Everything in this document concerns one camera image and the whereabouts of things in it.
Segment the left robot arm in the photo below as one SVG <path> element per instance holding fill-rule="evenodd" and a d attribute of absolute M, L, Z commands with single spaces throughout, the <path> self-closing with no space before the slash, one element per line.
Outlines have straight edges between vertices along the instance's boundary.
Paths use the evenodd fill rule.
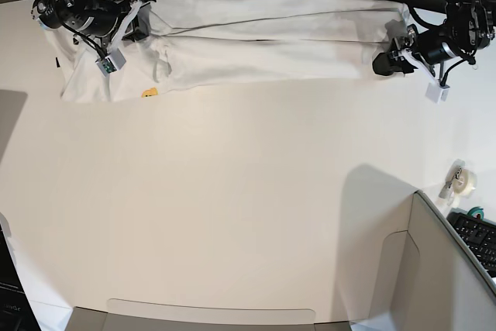
<path fill-rule="evenodd" d="M 408 5 L 415 24 L 404 36 L 396 36 L 388 51 L 379 53 L 372 68 L 375 74 L 391 76 L 421 71 L 442 90 L 448 88 L 449 73 L 462 63 L 476 65 L 476 53 L 495 39 L 495 0 L 444 0 L 446 18 L 434 25 Z"/>

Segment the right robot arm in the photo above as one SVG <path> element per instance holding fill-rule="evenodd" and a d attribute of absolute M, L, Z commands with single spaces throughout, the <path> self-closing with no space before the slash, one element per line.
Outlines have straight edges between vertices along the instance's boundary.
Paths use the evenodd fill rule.
<path fill-rule="evenodd" d="M 94 49 L 101 59 L 123 40 L 148 36 L 140 9 L 156 0 L 34 0 L 33 18 L 48 29 L 65 28 Z"/>

